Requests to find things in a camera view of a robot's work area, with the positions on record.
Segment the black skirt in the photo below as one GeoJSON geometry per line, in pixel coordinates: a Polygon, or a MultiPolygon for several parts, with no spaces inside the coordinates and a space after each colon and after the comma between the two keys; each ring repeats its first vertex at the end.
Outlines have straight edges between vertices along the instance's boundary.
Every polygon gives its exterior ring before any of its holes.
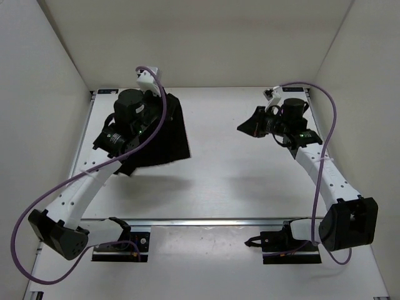
{"type": "Polygon", "coordinates": [[[138,168],[161,166],[191,157],[180,100],[166,94],[167,114],[162,128],[142,150],[132,154],[115,175],[132,176],[138,168]]]}

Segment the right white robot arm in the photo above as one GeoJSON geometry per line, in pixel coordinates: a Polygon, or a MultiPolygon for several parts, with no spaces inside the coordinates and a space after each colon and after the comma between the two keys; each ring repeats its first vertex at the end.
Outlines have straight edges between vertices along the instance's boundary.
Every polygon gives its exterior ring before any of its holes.
{"type": "Polygon", "coordinates": [[[378,204],[363,197],[339,172],[327,155],[322,139],[308,128],[304,113],[309,104],[298,98],[285,99],[281,106],[258,106],[237,130],[254,138],[270,134],[281,137],[279,145],[287,149],[316,185],[327,213],[314,218],[288,221],[280,231],[281,245],[295,250],[303,241],[323,245],[328,251],[371,244],[374,240],[378,204]]]}

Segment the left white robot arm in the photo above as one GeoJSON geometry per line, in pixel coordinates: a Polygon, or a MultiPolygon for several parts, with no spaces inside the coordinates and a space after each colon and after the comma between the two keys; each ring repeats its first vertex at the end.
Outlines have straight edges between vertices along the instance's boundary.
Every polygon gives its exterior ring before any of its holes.
{"type": "Polygon", "coordinates": [[[89,157],[92,169],[79,175],[46,209],[29,214],[37,237],[68,261],[98,244],[127,247],[131,233],[126,222],[110,217],[89,227],[81,218],[110,176],[133,173],[132,156],[148,153],[148,145],[175,120],[173,114],[178,109],[179,100],[172,94],[163,99],[136,89],[119,93],[114,112],[93,143],[89,157]]]}

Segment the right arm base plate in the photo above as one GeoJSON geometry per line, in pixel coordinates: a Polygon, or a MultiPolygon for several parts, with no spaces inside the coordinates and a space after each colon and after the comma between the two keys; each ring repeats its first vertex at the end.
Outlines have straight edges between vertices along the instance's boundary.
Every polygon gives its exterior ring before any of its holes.
{"type": "Polygon", "coordinates": [[[261,231],[244,244],[261,248],[264,265],[322,263],[318,247],[310,241],[294,239],[288,224],[279,231],[261,231]]]}

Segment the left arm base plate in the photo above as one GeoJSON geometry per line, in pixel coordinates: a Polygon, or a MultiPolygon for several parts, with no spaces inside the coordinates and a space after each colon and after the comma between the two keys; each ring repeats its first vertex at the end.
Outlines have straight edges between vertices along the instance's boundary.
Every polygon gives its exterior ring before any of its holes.
{"type": "Polygon", "coordinates": [[[88,244],[93,247],[93,262],[146,263],[151,233],[126,221],[110,217],[89,230],[88,244]]]}

